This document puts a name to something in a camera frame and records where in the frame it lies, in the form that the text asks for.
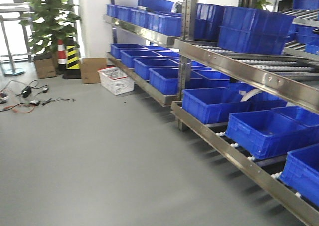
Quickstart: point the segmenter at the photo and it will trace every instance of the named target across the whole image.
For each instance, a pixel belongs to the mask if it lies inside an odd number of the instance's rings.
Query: gray floor
[[[303,225],[142,90],[40,81],[76,101],[0,113],[1,226]]]

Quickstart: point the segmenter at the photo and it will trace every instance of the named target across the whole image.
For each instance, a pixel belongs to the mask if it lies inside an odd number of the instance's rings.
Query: traffic cone
[[[60,72],[64,72],[66,69],[67,58],[65,54],[65,48],[62,39],[58,39],[58,68]]]
[[[65,79],[81,78],[79,56],[77,53],[77,49],[76,49],[73,37],[69,37],[66,49],[67,49],[68,60],[66,63],[66,69],[64,71],[63,78]]]

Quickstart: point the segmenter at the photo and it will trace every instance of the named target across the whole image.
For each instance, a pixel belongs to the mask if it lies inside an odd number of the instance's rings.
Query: plastic crate
[[[206,70],[206,71],[212,71],[210,67],[201,67],[201,66],[192,66],[193,70]]]
[[[311,131],[308,145],[319,143],[319,115],[312,113],[299,106],[284,108],[273,108],[273,111],[280,113],[290,119],[304,125]]]
[[[132,9],[131,7],[125,6],[117,6],[118,10],[118,19],[123,20],[125,22],[131,22],[132,20]]]
[[[219,26],[216,23],[207,22],[205,39],[217,41],[220,32]]]
[[[122,50],[146,50],[145,47],[139,44],[127,44],[127,43],[112,43],[111,46],[111,55],[116,59],[121,59]]]
[[[168,36],[181,36],[181,17],[159,15],[159,32]]]
[[[168,0],[138,0],[138,6],[150,8],[153,11],[170,12],[174,2]]]
[[[312,33],[312,31],[315,29],[316,28],[314,27],[299,26],[298,32],[296,33],[296,41],[302,44],[316,41],[319,39],[319,35]]]
[[[150,68],[176,68],[178,64],[168,59],[136,59],[134,71],[144,80],[150,78]]]
[[[169,50],[169,48],[164,48],[162,46],[154,46],[154,45],[143,45],[143,47],[147,48],[147,49],[150,49],[152,51],[157,51],[157,50]]]
[[[117,67],[98,70],[101,85],[114,95],[133,91],[134,81]]]
[[[238,53],[281,54],[288,37],[221,27],[218,46]]]
[[[288,152],[280,180],[319,206],[319,144]]]
[[[263,34],[287,35],[295,17],[261,9],[225,6],[222,26]]]
[[[218,87],[225,87],[229,86],[229,79],[230,77],[226,74],[212,71],[212,70],[194,70],[198,74],[200,74],[204,81],[203,81],[203,88],[218,88]]]
[[[231,114],[226,136],[257,159],[266,159],[307,146],[309,134],[296,121],[265,110]]]
[[[140,9],[132,9],[131,12],[132,12],[131,23],[143,28],[147,28],[149,23],[148,13]]]
[[[319,0],[293,0],[293,9],[300,9],[300,10],[319,9]]]
[[[220,25],[223,21],[224,7],[214,4],[197,4],[197,19],[207,20],[209,22],[215,22],[216,25]]]
[[[121,51],[121,61],[128,68],[134,68],[134,59],[141,57],[160,57],[159,54],[149,50],[123,50]]]
[[[161,50],[154,50],[155,53],[158,53],[159,55],[163,57],[179,57],[179,53],[173,52],[173,51],[161,51]]]
[[[203,77],[192,71],[185,88],[201,88]],[[150,84],[165,95],[174,95],[178,91],[178,68],[151,68]]]
[[[249,101],[252,101],[250,111],[261,111],[276,107],[285,107],[287,104],[287,101],[266,92],[252,96]]]
[[[106,5],[106,15],[108,15],[110,17],[117,18],[118,17],[117,6],[114,4],[107,4]]]
[[[204,19],[196,19],[195,20],[195,39],[206,39],[206,26],[207,20]]]
[[[230,113],[246,112],[250,102],[228,88],[186,89],[182,107],[203,124],[227,122]]]
[[[307,43],[305,52],[319,55],[319,39]]]

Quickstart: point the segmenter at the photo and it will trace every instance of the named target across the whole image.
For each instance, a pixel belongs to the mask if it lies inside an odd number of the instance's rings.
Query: white plastic basket
[[[98,70],[101,84],[114,95],[133,91],[134,81],[117,67]]]

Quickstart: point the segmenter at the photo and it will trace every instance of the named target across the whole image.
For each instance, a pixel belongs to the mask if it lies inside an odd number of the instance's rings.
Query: green leaves
[[[58,39],[66,41],[69,36],[77,33],[74,23],[81,18],[72,11],[77,5],[68,4],[68,0],[24,1],[34,9],[34,13],[31,14],[33,32],[29,42],[33,53],[42,50],[54,52],[57,50]],[[29,25],[30,23],[24,20],[20,24]]]

